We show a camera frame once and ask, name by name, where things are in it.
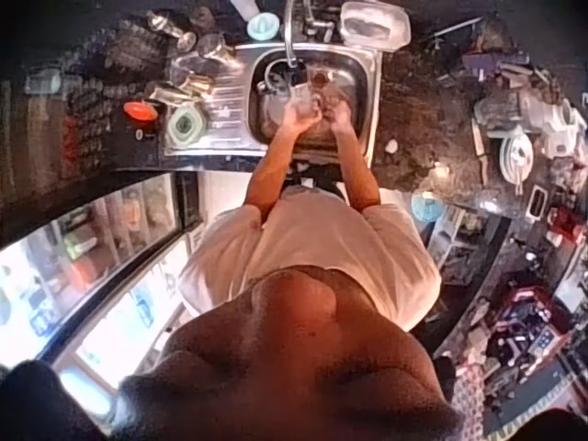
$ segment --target white container lid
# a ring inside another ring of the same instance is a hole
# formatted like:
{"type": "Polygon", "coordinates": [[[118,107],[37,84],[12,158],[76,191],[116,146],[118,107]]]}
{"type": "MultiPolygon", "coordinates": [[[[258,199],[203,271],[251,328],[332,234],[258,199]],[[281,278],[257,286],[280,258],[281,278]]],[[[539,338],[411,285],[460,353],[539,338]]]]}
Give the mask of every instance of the white container lid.
{"type": "Polygon", "coordinates": [[[411,42],[406,11],[378,2],[346,2],[341,8],[341,37],[345,44],[394,52],[411,42]]]}

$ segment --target plate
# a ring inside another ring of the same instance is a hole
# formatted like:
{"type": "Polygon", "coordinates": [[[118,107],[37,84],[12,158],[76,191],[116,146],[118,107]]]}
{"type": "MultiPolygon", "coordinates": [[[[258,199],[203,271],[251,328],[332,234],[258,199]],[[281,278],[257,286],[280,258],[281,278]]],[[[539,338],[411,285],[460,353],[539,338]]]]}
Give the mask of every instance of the plate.
{"type": "Polygon", "coordinates": [[[534,162],[533,143],[529,137],[520,134],[505,139],[500,150],[499,162],[507,182],[514,185],[525,182],[531,174],[534,162]]]}

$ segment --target bottle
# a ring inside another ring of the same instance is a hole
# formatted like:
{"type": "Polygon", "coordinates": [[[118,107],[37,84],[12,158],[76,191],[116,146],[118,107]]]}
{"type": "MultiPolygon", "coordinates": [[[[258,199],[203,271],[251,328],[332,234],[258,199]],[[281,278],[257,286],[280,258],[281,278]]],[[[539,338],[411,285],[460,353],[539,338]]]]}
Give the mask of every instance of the bottle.
{"type": "Polygon", "coordinates": [[[259,8],[257,7],[255,0],[231,0],[231,3],[235,6],[235,9],[237,9],[237,12],[241,14],[241,17],[243,17],[243,20],[245,21],[249,21],[253,17],[259,15],[259,8]]]}

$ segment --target person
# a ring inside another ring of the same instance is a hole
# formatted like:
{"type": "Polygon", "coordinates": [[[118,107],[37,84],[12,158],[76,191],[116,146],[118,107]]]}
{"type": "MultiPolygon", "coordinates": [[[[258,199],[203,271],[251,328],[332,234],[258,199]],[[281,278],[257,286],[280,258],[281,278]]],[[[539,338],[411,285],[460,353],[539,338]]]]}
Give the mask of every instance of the person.
{"type": "MultiPolygon", "coordinates": [[[[120,384],[112,439],[441,439],[458,429],[408,334],[435,303],[439,273],[410,215],[381,204],[347,104],[329,117],[349,205],[316,188],[282,191],[297,138],[323,118],[290,101],[243,205],[208,226],[182,273],[199,316],[152,371],[120,384]]],[[[54,389],[42,383],[19,384],[54,389]]]]}

